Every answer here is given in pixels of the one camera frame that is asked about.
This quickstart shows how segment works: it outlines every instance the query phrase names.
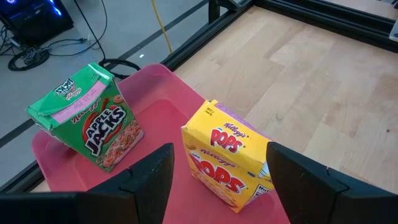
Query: plastic container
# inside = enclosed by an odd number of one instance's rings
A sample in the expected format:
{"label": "plastic container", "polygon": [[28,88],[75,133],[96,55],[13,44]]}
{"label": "plastic container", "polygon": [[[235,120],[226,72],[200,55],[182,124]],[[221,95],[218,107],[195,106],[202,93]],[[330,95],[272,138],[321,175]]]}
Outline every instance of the plastic container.
{"label": "plastic container", "polygon": [[39,131],[32,140],[32,150],[51,191],[86,191],[172,142],[174,177],[164,223],[289,223],[275,192],[263,195],[235,214],[191,176],[180,128],[204,99],[167,68],[149,65],[120,82],[119,88],[137,116],[144,137],[112,172],[106,173]]}

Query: cereal box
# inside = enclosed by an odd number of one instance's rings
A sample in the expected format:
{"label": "cereal box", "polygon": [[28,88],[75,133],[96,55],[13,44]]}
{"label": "cereal box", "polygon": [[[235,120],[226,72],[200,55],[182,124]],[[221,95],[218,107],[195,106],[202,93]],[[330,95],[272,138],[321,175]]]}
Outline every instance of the cereal box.
{"label": "cereal box", "polygon": [[105,171],[143,132],[111,73],[91,63],[27,108],[46,132]]}
{"label": "cereal box", "polygon": [[245,124],[213,100],[182,127],[192,175],[236,213],[274,189],[266,162],[271,140]]}

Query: kellogg's pops cereal box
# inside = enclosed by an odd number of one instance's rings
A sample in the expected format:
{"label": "kellogg's pops cereal box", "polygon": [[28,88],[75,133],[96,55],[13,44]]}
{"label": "kellogg's pops cereal box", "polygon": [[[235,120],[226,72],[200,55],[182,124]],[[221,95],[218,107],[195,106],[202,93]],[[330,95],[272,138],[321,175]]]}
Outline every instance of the kellogg's pops cereal box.
{"label": "kellogg's pops cereal box", "polygon": [[112,73],[91,63],[27,108],[53,137],[111,171],[143,132]]}
{"label": "kellogg's pops cereal box", "polygon": [[182,127],[194,178],[238,213],[274,189],[266,162],[271,140],[255,132],[217,101],[206,101]]}

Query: black metal frame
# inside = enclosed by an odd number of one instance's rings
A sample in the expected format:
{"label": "black metal frame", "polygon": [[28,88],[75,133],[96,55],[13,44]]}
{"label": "black metal frame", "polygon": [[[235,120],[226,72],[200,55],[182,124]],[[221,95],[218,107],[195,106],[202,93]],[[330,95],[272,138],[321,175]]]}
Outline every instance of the black metal frame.
{"label": "black metal frame", "polygon": [[[389,39],[394,21],[322,0],[209,0],[209,24],[203,26],[161,63],[171,71],[199,51],[251,6],[289,16],[391,52],[398,52],[398,42]],[[222,16],[220,7],[228,9]],[[0,192],[30,191],[43,180],[36,162],[0,188]]]}

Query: light wood tabletop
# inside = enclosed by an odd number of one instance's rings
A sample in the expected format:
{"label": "light wood tabletop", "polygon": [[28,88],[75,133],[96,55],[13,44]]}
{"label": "light wood tabletop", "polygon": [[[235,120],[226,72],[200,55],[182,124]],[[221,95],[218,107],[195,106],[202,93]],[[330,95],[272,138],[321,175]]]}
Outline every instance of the light wood tabletop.
{"label": "light wood tabletop", "polygon": [[175,73],[279,143],[398,194],[397,62],[252,7]]}

